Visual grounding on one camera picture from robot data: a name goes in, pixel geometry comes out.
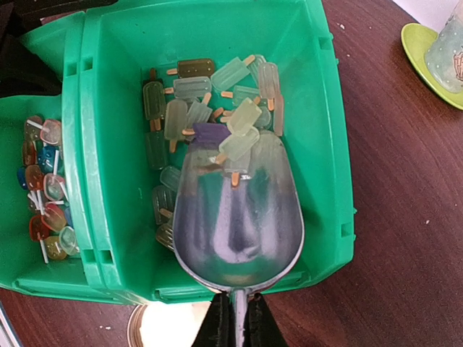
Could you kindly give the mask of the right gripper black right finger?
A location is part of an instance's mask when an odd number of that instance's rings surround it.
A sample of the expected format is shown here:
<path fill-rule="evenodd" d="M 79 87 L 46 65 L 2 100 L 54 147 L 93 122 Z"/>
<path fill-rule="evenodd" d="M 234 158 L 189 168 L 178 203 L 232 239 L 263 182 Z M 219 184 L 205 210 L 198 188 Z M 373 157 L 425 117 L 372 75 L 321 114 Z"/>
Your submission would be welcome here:
<path fill-rule="evenodd" d="M 249 301 L 245 319 L 244 346 L 288 346 L 262 294 L 255 294 Z"/>

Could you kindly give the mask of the silver metal scoop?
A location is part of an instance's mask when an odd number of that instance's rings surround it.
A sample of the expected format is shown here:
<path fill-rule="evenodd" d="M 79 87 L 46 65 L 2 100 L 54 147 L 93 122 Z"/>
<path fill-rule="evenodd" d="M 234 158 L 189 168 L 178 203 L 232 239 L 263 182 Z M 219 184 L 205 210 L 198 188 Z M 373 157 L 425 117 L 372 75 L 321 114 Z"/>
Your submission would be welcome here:
<path fill-rule="evenodd" d="M 238 185 L 213 163 L 217 150 L 191 145 L 183 161 L 173 220 L 174 253 L 204 286 L 226 293 L 234 343 L 245 343 L 251 295 L 279 282 L 299 259 L 305 227 L 281 139 L 263 130 Z"/>

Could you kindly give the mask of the green candy bin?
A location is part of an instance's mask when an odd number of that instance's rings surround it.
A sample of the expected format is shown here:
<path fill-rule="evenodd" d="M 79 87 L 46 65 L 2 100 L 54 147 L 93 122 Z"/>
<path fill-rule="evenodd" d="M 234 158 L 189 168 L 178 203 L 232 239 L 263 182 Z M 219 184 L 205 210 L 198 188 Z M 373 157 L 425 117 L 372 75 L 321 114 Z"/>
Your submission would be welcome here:
<path fill-rule="evenodd" d="M 276 292 L 321 282 L 354 254 L 347 129 L 333 37 L 319 1 L 120 1 L 85 13 L 76 96 L 63 120 L 86 301 L 211 297 L 155 240 L 142 85 L 177 61 L 262 54 L 279 68 L 283 143 L 305 222 L 299 262 Z"/>
<path fill-rule="evenodd" d="M 88 188 L 85 182 L 80 115 L 80 51 L 84 12 L 53 21 L 22 36 L 62 80 L 59 96 L 21 95 L 1 99 L 1 287 L 21 294 L 55 299 L 128 304 L 107 289 L 95 253 Z M 80 256 L 43 261 L 38 243 L 29 236 L 32 213 L 27 192 L 17 180 L 22 165 L 26 118 L 39 115 L 62 123 L 64 172 Z"/>

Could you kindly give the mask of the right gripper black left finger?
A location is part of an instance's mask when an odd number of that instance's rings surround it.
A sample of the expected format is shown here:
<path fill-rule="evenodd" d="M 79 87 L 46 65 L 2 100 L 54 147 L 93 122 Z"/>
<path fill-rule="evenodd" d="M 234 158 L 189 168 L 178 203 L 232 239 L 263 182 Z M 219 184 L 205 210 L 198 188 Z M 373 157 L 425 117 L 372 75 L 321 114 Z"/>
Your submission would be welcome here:
<path fill-rule="evenodd" d="M 225 292 L 216 294 L 206 312 L 192 347 L 228 347 L 231 338 L 232 312 Z"/>

